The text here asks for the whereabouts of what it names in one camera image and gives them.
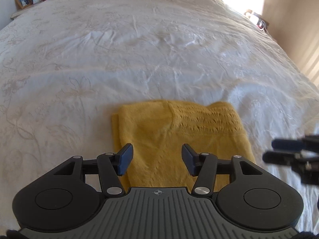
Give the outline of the white embroidered bedspread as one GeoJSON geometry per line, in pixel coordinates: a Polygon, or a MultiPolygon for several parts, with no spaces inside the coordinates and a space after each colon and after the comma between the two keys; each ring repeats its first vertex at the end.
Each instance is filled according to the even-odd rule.
{"type": "Polygon", "coordinates": [[[220,0],[47,0],[1,30],[1,232],[21,188],[112,150],[112,114],[159,99],[231,103],[259,165],[318,132],[318,89],[220,0]]]}

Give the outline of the wooden picture frame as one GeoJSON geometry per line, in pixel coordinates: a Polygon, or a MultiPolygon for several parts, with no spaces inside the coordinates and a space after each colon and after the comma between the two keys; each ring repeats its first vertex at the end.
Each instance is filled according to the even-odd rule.
{"type": "Polygon", "coordinates": [[[15,0],[19,9],[25,9],[32,5],[32,0],[15,0]]]}

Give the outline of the left white nightstand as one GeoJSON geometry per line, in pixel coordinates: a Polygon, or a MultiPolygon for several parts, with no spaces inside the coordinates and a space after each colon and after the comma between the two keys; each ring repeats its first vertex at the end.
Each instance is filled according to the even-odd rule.
{"type": "Polygon", "coordinates": [[[18,10],[17,12],[14,12],[11,16],[10,16],[10,19],[11,20],[15,20],[17,17],[19,17],[20,15],[26,13],[27,11],[29,11],[30,8],[26,8],[26,9],[23,9],[23,10],[18,10]]]}

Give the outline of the right nightstand with clutter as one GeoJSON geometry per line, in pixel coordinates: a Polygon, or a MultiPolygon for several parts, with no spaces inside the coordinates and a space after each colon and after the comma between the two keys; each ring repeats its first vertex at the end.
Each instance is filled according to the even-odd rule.
{"type": "Polygon", "coordinates": [[[262,18],[261,15],[257,14],[252,10],[247,10],[244,16],[250,20],[254,25],[258,26],[259,29],[266,31],[269,23],[262,18]]]}

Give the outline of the yellow knit sweater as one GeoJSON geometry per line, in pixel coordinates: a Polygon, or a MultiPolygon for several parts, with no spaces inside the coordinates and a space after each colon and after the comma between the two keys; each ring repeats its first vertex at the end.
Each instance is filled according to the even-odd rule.
{"type": "Polygon", "coordinates": [[[131,187],[187,187],[195,178],[183,163],[181,149],[189,144],[196,152],[208,152],[230,160],[255,157],[241,119],[227,102],[203,106],[187,101],[154,100],[121,106],[112,115],[114,148],[132,144],[134,157],[120,178],[131,187]]]}

